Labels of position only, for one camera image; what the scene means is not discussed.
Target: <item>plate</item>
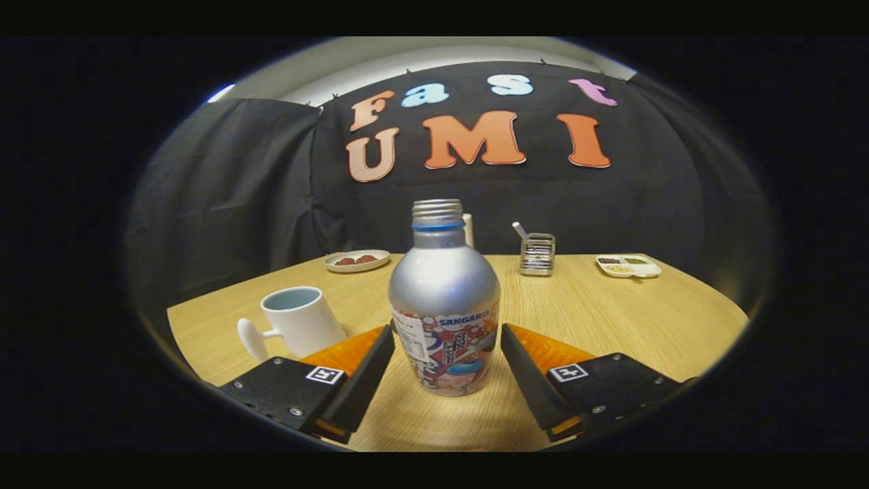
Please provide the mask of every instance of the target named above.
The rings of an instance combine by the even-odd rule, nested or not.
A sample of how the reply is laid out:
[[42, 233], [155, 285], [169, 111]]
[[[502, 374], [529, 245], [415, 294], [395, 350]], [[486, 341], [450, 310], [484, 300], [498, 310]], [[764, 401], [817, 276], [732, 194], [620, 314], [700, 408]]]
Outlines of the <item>plate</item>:
[[649, 278], [660, 275], [658, 265], [637, 255], [599, 255], [594, 262], [610, 277]]
[[[358, 259], [364, 255], [371, 255], [375, 258], [374, 261], [370, 261], [367, 263], [359, 263], [355, 265], [336, 265], [339, 261], [344, 258], [352, 258], [353, 260]], [[354, 273], [357, 271], [366, 271], [373, 270], [374, 268], [379, 268], [384, 266], [389, 261], [389, 251], [384, 250], [359, 250], [359, 251], [346, 251], [342, 253], [336, 253], [334, 255], [330, 255], [323, 260], [323, 264], [326, 265], [326, 268], [331, 271], [337, 273]]]

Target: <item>white divided tray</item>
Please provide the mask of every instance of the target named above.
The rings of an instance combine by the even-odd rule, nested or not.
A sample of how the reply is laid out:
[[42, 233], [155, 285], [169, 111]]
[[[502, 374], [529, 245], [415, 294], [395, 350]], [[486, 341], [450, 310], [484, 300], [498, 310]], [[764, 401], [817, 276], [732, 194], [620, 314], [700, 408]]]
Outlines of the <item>white divided tray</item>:
[[611, 277], [648, 278], [660, 275], [658, 265], [637, 255], [599, 255], [594, 262]]

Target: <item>bottle label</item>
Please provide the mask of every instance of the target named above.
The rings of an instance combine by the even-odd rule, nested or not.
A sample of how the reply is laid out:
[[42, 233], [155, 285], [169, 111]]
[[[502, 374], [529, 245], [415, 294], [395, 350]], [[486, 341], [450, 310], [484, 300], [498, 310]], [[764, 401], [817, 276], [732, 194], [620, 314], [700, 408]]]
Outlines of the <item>bottle label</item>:
[[395, 331], [398, 333], [398, 338], [401, 340], [404, 352], [411, 358], [428, 362], [426, 335], [422, 330], [422, 321], [418, 318], [402, 314], [396, 311], [395, 308], [392, 310], [392, 317], [395, 320]]
[[393, 309], [395, 329], [423, 386], [442, 396], [482, 387], [498, 334], [498, 302], [481, 311], [418, 317]]

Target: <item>white mug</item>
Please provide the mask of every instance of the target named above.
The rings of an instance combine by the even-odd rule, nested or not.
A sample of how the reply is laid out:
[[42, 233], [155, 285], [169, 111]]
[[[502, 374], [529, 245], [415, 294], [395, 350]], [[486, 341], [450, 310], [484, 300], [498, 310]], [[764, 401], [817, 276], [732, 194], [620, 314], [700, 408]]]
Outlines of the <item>white mug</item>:
[[474, 218], [470, 214], [462, 214], [461, 218], [465, 221], [465, 243], [471, 248], [474, 247]]
[[347, 339], [335, 314], [326, 304], [323, 292], [316, 287], [290, 287], [275, 291], [262, 299], [272, 329], [259, 332], [246, 318], [238, 320], [238, 336], [257, 361], [269, 359], [264, 338], [279, 336], [298, 358], [307, 357]]

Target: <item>bottle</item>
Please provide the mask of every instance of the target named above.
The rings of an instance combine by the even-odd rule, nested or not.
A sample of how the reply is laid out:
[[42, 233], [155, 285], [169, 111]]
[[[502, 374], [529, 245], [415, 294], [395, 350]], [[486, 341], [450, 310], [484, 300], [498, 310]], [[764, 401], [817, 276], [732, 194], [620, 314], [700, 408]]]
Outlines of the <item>bottle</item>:
[[393, 327], [423, 387], [441, 396], [479, 391], [498, 334], [501, 285], [465, 241], [458, 199], [414, 202], [414, 246], [389, 280]]

